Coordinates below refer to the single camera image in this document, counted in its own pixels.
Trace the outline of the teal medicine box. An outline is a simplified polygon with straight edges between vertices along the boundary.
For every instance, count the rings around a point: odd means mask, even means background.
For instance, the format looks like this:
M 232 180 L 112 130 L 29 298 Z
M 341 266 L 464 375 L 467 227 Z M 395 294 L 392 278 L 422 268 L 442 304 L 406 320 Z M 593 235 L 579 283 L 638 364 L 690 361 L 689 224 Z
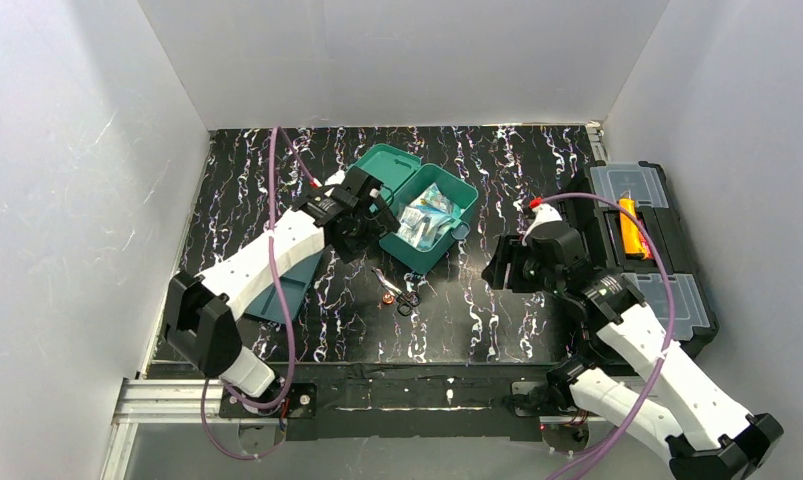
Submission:
M 412 271 L 428 273 L 469 234 L 478 192 L 459 177 L 386 144 L 372 147 L 354 165 L 383 183 L 381 195 L 400 227 L 380 246 Z

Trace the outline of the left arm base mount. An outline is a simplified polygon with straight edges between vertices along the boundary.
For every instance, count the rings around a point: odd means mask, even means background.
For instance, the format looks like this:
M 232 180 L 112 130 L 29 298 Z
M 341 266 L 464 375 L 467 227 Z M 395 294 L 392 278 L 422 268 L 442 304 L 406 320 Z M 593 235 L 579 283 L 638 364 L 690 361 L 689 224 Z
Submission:
M 274 409 L 246 406 L 227 390 L 222 393 L 219 416 L 224 419 L 311 419 L 317 412 L 318 389 L 313 383 L 294 383 L 284 401 Z

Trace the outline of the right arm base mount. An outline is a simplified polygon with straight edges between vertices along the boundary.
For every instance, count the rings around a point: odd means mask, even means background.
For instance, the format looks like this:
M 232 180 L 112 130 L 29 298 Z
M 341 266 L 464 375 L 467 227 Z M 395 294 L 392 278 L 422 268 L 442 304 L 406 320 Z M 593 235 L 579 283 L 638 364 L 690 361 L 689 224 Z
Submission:
M 570 387 L 578 377 L 597 367 L 595 361 L 576 355 L 552 367 L 545 379 L 530 388 L 521 387 L 502 399 L 502 404 L 517 417 L 547 416 L 557 412 L 572 414 L 570 423 L 585 420 L 589 413 L 577 406 Z

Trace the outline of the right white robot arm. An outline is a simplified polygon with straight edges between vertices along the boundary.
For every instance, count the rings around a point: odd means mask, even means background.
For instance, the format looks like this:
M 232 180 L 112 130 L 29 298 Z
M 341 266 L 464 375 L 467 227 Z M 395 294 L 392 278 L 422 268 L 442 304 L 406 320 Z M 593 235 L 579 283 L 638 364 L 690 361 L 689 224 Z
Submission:
M 482 272 L 494 290 L 553 293 L 567 315 L 614 350 L 645 382 L 640 393 L 579 355 L 546 375 L 535 404 L 575 407 L 616 425 L 667 462 L 677 479 L 748 479 L 784 429 L 733 400 L 669 338 L 641 291 L 622 272 L 593 265 L 564 221 L 527 237 L 504 235 Z

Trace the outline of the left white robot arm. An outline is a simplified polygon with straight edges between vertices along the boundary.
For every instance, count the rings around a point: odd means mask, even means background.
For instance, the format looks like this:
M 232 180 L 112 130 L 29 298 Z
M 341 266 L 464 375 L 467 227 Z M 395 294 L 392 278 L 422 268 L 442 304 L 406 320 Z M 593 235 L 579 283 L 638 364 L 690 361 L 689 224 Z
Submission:
M 280 290 L 281 276 L 303 260 L 332 248 L 349 262 L 397 231 L 399 222 L 383 195 L 384 184 L 359 167 L 309 186 L 268 229 L 236 254 L 198 273 L 177 272 L 163 311 L 164 340 L 206 378 L 241 391 L 250 405 L 282 402 L 294 376 L 289 367 L 278 396 L 262 396 L 278 374 L 243 344 L 236 322 L 266 289 Z

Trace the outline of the blue white pouch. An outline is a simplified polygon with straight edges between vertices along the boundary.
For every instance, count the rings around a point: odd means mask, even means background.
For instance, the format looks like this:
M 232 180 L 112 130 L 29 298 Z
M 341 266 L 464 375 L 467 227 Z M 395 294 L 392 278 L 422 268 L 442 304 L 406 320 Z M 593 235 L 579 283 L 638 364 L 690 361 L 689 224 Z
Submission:
M 413 202 L 417 207 L 427 207 L 446 215 L 454 215 L 459 206 L 443 194 L 436 183 L 429 185 Z

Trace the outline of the clear bag of packets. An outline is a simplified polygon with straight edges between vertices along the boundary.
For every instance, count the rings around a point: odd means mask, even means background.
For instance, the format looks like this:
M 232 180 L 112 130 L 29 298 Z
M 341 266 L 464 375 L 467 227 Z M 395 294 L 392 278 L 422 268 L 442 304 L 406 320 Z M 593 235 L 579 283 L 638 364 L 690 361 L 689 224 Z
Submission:
M 450 234 L 459 212 L 460 207 L 454 215 L 446 215 L 427 207 L 407 205 L 398 217 L 400 227 L 397 235 L 416 250 L 428 251 Z

